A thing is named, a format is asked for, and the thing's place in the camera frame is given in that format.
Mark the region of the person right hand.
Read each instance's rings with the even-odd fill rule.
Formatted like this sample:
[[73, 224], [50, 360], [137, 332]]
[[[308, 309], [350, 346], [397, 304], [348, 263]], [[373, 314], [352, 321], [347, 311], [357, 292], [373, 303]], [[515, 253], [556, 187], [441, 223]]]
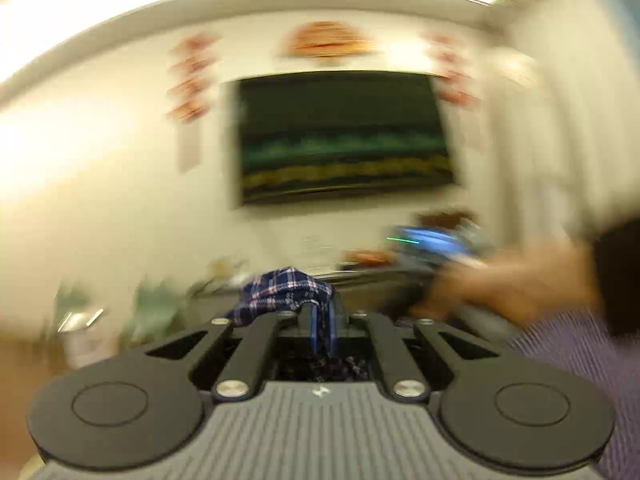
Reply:
[[486, 260], [447, 263], [410, 312], [442, 321], [464, 306], [486, 308], [520, 327], [560, 312], [600, 314], [603, 301], [591, 247], [562, 240]]

